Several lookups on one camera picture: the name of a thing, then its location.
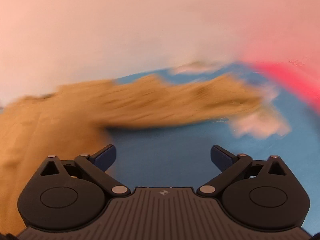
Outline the blue and pink bedsheet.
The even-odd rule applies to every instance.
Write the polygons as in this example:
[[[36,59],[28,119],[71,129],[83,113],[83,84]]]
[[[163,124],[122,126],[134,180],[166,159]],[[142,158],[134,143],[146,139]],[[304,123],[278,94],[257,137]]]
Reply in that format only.
[[[140,131],[110,131],[117,148],[111,172],[133,189],[137,186],[199,187],[218,175],[210,149],[220,145],[233,153],[247,153],[257,160],[278,155],[298,178],[309,195],[310,211],[304,229],[319,232],[319,76],[307,76],[298,68],[276,64],[250,66],[235,63],[204,73],[158,70],[165,81],[180,84],[207,81],[232,73],[253,85],[266,88],[268,97],[289,125],[281,135],[272,129],[258,134],[256,129],[236,135],[227,120]]]

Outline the mustard cable-knit sweater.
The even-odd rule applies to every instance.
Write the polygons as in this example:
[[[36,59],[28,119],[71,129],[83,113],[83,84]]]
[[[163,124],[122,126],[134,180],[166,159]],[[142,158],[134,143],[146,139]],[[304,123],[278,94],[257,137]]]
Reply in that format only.
[[[44,158],[72,158],[106,145],[106,128],[182,126],[251,113],[259,90],[222,75],[171,85],[148,75],[120,85],[98,80],[61,86],[47,97],[26,96],[1,114],[1,232],[18,233],[17,198]]]

